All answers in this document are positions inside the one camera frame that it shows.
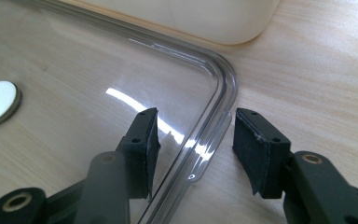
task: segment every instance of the beige container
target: beige container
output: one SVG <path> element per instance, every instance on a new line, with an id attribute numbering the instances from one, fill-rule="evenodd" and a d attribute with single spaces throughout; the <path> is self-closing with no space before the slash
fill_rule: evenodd
<path id="1" fill-rule="evenodd" d="M 218 44 L 234 45 L 259 35 L 279 0 L 81 0 Z"/>

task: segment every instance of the clear lid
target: clear lid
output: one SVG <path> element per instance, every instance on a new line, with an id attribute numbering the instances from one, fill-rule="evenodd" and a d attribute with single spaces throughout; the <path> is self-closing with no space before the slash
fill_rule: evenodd
<path id="1" fill-rule="evenodd" d="M 218 54 L 52 0 L 0 0 L 1 80 L 22 103 L 0 124 L 0 197 L 75 184 L 138 112 L 158 109 L 153 197 L 130 200 L 131 223 L 170 218 L 206 169 L 237 95 Z"/>

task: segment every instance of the transparent plastic lid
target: transparent plastic lid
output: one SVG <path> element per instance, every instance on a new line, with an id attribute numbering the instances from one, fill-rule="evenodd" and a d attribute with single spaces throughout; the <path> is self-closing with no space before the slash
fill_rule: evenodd
<path id="1" fill-rule="evenodd" d="M 169 220 L 206 169 L 237 95 L 218 54 L 49 0 L 0 0 L 2 80 L 22 102 L 0 123 L 0 197 L 74 185 L 137 113 L 158 109 L 153 196 L 130 200 L 131 223 Z"/>

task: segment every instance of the light wood surface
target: light wood surface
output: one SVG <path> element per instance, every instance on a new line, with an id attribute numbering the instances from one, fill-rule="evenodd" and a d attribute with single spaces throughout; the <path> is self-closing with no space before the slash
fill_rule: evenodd
<path id="1" fill-rule="evenodd" d="M 139 24 L 221 53 L 238 75 L 235 107 L 258 111 L 292 141 L 293 151 L 325 155 L 358 187 L 358 1 L 282 0 L 265 32 L 230 47 Z M 282 200 L 252 195 L 231 150 L 233 130 L 232 122 L 204 177 L 190 188 L 172 223 L 286 222 Z M 25 153 L 23 157 L 32 160 Z M 24 170 L 17 161 L 8 164 Z M 61 167 L 55 169 L 62 173 Z M 36 173 L 29 178 L 37 179 Z M 12 177 L 0 176 L 2 185 L 6 178 Z M 57 176 L 48 181 L 56 189 L 64 186 Z M 13 181 L 8 188 L 17 185 Z"/>

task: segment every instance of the tabletop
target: tabletop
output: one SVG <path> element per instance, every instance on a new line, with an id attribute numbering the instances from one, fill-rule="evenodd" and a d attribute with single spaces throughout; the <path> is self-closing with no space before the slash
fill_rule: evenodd
<path id="1" fill-rule="evenodd" d="M 238 76 L 234 108 L 262 114 L 291 140 L 292 151 L 324 155 L 358 188 L 358 1 L 282 0 L 263 33 L 236 46 L 138 24 L 223 55 Z M 234 116 L 172 223 L 286 222 L 282 200 L 252 194 L 232 151 Z"/>

